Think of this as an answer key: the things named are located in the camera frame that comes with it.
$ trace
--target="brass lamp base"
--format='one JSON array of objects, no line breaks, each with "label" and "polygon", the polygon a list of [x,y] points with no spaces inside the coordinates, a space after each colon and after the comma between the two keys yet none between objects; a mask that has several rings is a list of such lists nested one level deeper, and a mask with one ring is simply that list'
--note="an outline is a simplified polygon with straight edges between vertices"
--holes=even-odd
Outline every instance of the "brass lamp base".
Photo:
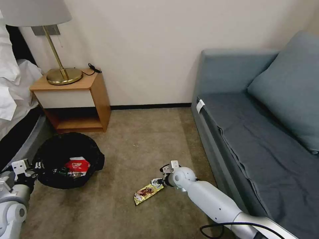
[{"label": "brass lamp base", "polygon": [[47,80],[51,85],[67,85],[80,80],[82,71],[76,68],[64,68],[51,70],[47,74]]}]

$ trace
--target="sofa seat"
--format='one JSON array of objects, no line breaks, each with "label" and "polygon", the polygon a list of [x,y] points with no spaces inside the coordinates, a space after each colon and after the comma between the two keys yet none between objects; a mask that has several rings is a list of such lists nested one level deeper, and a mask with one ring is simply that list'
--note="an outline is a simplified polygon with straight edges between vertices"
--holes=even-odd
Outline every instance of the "sofa seat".
[{"label": "sofa seat", "polygon": [[246,93],[201,94],[198,99],[268,217],[298,238],[318,238],[319,157]]}]

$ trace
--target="wooden nightstand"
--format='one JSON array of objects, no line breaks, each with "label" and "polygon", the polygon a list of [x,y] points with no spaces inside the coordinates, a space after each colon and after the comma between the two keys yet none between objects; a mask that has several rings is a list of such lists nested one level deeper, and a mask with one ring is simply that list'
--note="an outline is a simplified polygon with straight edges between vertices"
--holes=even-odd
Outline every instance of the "wooden nightstand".
[{"label": "wooden nightstand", "polygon": [[[92,73],[90,69],[82,71]],[[50,85],[45,74],[30,91],[58,133],[106,131],[111,109],[101,73],[83,74],[69,85]]]}]

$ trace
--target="blue-gray pillow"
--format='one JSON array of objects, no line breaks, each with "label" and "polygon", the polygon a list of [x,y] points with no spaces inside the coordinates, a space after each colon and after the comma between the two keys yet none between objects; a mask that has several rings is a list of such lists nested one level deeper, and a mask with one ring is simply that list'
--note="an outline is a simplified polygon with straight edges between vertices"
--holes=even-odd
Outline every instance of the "blue-gray pillow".
[{"label": "blue-gray pillow", "polygon": [[248,92],[310,151],[319,152],[319,37],[298,32]]}]

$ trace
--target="table lamp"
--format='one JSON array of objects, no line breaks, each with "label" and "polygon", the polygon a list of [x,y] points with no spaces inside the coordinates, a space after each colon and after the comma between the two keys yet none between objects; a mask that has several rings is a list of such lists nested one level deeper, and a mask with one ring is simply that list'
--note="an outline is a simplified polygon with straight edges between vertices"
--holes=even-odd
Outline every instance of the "table lamp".
[{"label": "table lamp", "polygon": [[64,68],[46,26],[72,19],[63,0],[0,0],[0,11],[5,23],[16,27],[42,26],[60,69],[50,70],[47,80],[53,85],[66,85],[83,77],[76,68]]}]

